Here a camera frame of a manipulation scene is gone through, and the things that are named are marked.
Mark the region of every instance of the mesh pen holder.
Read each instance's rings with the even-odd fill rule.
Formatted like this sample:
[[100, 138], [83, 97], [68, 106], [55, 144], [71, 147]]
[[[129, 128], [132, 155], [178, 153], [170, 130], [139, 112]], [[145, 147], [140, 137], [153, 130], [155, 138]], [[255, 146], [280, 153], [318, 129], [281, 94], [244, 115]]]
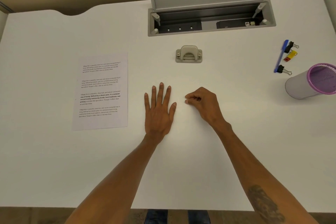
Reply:
[[336, 66], [328, 63], [313, 65], [309, 70], [289, 78], [285, 88], [295, 99], [336, 94]]

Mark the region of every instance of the hand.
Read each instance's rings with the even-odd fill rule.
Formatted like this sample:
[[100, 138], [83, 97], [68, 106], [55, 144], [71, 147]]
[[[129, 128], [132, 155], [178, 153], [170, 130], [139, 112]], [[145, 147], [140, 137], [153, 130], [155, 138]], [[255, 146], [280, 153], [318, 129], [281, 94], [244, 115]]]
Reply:
[[226, 122], [219, 108], [216, 94], [206, 88], [200, 87], [196, 91], [187, 94], [185, 98], [187, 99], [185, 103], [196, 107], [203, 120], [208, 122], [210, 126], [214, 127]]
[[153, 134], [158, 137], [160, 143], [163, 137], [169, 133], [171, 124], [173, 123], [174, 113], [176, 110], [176, 102], [170, 106], [168, 113], [168, 104], [170, 99], [171, 86], [167, 87], [167, 92], [162, 103], [163, 98], [163, 83], [160, 83], [159, 93], [156, 101], [156, 87], [152, 87], [152, 104], [149, 107], [148, 94], [145, 93], [145, 132], [146, 134]]

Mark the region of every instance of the purple rim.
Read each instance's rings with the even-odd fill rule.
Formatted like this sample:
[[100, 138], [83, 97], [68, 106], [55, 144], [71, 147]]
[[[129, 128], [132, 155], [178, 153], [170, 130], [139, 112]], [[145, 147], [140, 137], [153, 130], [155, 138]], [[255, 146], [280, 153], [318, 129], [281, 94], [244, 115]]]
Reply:
[[313, 69], [314, 67], [317, 67], [318, 65], [328, 65], [328, 66], [331, 66], [331, 67], [333, 67], [334, 69], [336, 69], [336, 66], [334, 66], [334, 65], [332, 65], [332, 64], [329, 64], [329, 63], [318, 63], [318, 64], [316, 64], [316, 65], [313, 65], [311, 68], [309, 68], [309, 70], [308, 70], [308, 72], [307, 72], [307, 81], [308, 81], [309, 85], [313, 88], [313, 90], [317, 91], [318, 93], [325, 94], [325, 95], [333, 95], [333, 94], [336, 94], [336, 91], [334, 91], [334, 92], [323, 92], [323, 91], [317, 89], [317, 88], [313, 85], [312, 81], [310, 80], [310, 72], [312, 71], [312, 69]]

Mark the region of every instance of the tattoo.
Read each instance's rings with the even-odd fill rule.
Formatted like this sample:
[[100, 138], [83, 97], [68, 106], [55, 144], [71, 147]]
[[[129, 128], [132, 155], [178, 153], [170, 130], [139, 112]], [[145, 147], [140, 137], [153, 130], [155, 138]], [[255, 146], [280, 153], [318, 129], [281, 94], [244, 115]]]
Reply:
[[253, 185], [247, 192], [255, 211], [267, 224], [281, 224], [285, 217], [279, 212], [276, 203], [270, 199], [259, 185]]

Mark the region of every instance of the jeans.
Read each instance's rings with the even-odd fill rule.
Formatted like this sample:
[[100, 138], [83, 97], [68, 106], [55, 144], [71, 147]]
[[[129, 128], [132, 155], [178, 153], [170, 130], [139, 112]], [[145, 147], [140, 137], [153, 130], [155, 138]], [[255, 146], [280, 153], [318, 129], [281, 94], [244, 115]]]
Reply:
[[[168, 210], [148, 209], [145, 224], [167, 224]], [[189, 224], [210, 224], [208, 211], [188, 210]]]

